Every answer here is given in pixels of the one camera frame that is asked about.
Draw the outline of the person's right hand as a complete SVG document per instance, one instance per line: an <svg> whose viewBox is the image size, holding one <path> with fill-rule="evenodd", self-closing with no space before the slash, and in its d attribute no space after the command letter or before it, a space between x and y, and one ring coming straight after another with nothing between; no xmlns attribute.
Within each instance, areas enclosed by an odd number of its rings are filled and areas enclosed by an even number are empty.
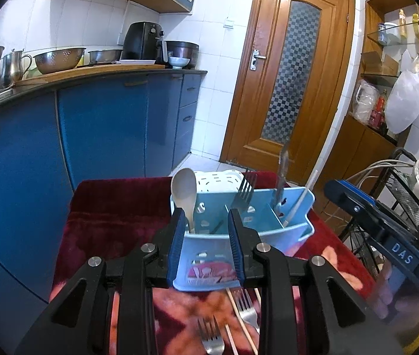
<svg viewBox="0 0 419 355"><path fill-rule="evenodd" d="M386 319L389 306L394 306L397 315L403 316L405 323L415 324L419 320L419 295L403 296L393 302L394 292L389 285L391 276L392 266L385 261L367 303L380 319Z"/></svg>

